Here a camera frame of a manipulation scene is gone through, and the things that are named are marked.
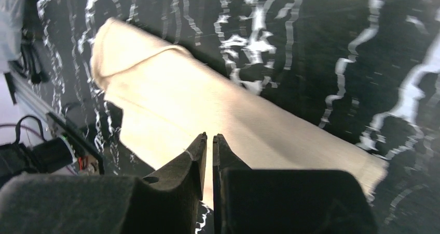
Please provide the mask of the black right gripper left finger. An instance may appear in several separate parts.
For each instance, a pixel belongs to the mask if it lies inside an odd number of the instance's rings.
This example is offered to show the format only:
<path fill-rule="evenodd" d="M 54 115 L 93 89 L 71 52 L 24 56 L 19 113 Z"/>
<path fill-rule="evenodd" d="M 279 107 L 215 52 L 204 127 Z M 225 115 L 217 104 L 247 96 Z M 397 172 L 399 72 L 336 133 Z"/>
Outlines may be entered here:
<path fill-rule="evenodd" d="M 16 176 L 1 188 L 1 233 L 194 233 L 206 156 L 202 133 L 144 178 Z"/>

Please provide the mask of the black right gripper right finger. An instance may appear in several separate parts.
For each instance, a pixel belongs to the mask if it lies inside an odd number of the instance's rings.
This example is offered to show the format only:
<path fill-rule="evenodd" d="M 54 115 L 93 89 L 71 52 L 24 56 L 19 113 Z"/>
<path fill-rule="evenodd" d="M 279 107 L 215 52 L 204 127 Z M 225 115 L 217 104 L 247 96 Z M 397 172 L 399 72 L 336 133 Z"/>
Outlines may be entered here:
<path fill-rule="evenodd" d="M 341 170 L 252 169 L 213 138 L 215 233 L 377 233 L 360 184 Z"/>

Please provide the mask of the beige cloth napkin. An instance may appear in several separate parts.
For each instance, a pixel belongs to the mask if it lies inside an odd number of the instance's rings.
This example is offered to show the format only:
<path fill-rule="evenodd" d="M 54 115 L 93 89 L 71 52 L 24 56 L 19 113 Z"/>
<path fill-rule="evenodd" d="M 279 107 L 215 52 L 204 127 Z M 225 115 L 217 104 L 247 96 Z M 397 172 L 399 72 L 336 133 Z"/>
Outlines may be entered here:
<path fill-rule="evenodd" d="M 115 18 L 99 28 L 90 64 L 104 99 L 123 112 L 121 142 L 154 169 L 206 133 L 222 134 L 253 169 L 245 184 L 254 195 L 313 182 L 318 195 L 333 189 L 329 177 L 288 178 L 290 169 L 348 172 L 366 196 L 387 174 L 384 160 L 235 85 L 184 47 Z"/>

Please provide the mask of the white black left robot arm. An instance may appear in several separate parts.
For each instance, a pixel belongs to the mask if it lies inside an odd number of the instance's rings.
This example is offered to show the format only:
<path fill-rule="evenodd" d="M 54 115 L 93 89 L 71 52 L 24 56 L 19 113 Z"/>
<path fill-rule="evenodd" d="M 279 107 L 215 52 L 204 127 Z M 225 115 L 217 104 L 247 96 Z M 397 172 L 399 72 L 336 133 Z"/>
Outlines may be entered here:
<path fill-rule="evenodd" d="M 1 233 L 194 233 L 207 154 L 199 134 L 146 177 L 53 175 L 72 162 L 57 138 L 1 152 Z"/>

